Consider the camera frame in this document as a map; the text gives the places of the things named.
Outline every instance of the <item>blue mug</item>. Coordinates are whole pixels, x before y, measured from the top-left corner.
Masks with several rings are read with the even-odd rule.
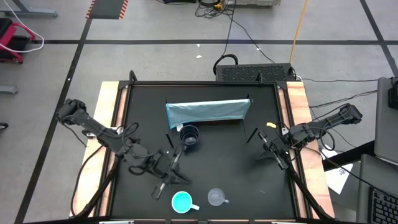
[[[198,205],[192,204],[192,197],[188,192],[177,192],[172,198],[172,207],[179,214],[187,213],[191,208],[199,210]]]

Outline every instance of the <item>clear plastic cup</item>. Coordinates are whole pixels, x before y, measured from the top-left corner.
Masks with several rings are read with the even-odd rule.
[[[209,191],[207,200],[212,206],[220,206],[223,203],[229,203],[229,200],[225,199],[225,194],[221,189],[214,188]]]

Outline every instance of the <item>wooden table edge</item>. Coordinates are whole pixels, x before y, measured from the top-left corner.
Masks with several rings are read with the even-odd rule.
[[[116,97],[118,94],[118,86],[119,82],[103,82],[101,85],[101,89],[98,95],[98,101],[96,104],[96,109],[94,113],[94,119],[99,121],[104,126],[110,127],[114,107],[116,105]],[[302,82],[288,82],[288,94],[290,98],[290,105],[292,108],[292,115],[294,118],[295,124],[306,123],[312,120],[310,109],[308,107],[307,96],[305,94],[304,85]],[[122,97],[120,97],[121,102],[119,103],[119,111],[116,118],[115,126],[120,126],[123,120],[123,111],[124,111],[124,101],[126,99],[126,88],[122,89]],[[284,100],[284,92],[279,90],[280,104],[282,107],[282,114],[284,118],[284,123],[288,124],[289,119],[287,116],[286,102]],[[99,147],[99,143],[96,139],[89,139],[87,142],[87,148],[85,151],[85,155],[83,161],[90,156],[95,149]],[[308,147],[312,149],[318,150],[318,144],[316,141],[311,142]],[[328,186],[326,184],[326,177],[322,166],[322,159],[316,152],[312,152],[311,150],[302,150],[302,163],[304,168],[305,180],[307,183],[307,187],[309,191],[313,194],[317,202],[322,206],[322,208],[329,214],[334,217],[333,206],[331,204],[330,195]],[[76,191],[76,196],[73,201],[73,206],[75,209],[75,213],[81,211],[86,203],[90,200],[92,195],[99,187],[101,171],[103,170],[103,163],[105,157],[105,150],[100,150],[97,155],[93,156],[91,161],[89,161],[86,167],[83,169],[81,173],[78,189]],[[113,155],[111,156],[109,162],[110,166],[113,163]],[[106,189],[101,203],[101,208],[99,210],[99,215],[106,215],[107,203],[109,199],[109,188]],[[296,186],[296,193],[298,199],[298,207],[301,217],[306,217],[305,206],[303,201],[303,195],[300,189]]]

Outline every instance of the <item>concrete floor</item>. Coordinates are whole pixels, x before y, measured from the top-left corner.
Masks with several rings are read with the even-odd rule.
[[[48,40],[78,40],[85,26],[90,0],[30,0],[35,7],[54,8],[59,17],[28,17],[22,21]],[[292,40],[304,0],[284,0],[273,9],[239,7],[234,19],[253,39]],[[398,40],[395,0],[366,0],[385,40]],[[197,5],[164,5],[155,0],[129,3],[121,21],[93,20],[88,40],[225,39],[229,19],[194,16]],[[231,39],[248,39],[233,24]],[[358,0],[309,2],[300,40],[377,40]],[[0,121],[10,124],[0,133],[0,217],[14,223],[49,128],[62,86],[70,69],[76,44],[47,44],[25,54],[23,65],[0,64],[0,83],[16,85],[19,94],[0,95]],[[260,45],[276,62],[288,62],[290,45]],[[214,80],[212,67],[224,44],[84,45],[67,97],[84,101],[93,113],[103,81],[126,80],[134,70],[140,80]],[[398,46],[388,45],[398,57]],[[229,45],[240,63],[268,63],[251,44]],[[393,72],[380,45],[298,45],[293,66],[303,78],[317,80],[373,79]],[[312,83],[305,81],[310,105],[375,90],[374,83]],[[374,139],[376,95],[351,100],[364,115],[355,126],[337,130],[352,144]],[[314,109],[323,114],[338,105]],[[337,149],[350,149],[336,136]],[[57,127],[49,146],[25,222],[67,218],[83,146],[65,128]],[[354,220],[354,211],[335,204],[336,216]]]

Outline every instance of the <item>light blue cloth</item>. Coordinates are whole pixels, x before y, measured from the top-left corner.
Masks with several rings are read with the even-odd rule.
[[[244,119],[250,99],[206,101],[194,103],[167,103],[166,112],[170,129],[196,121]]]

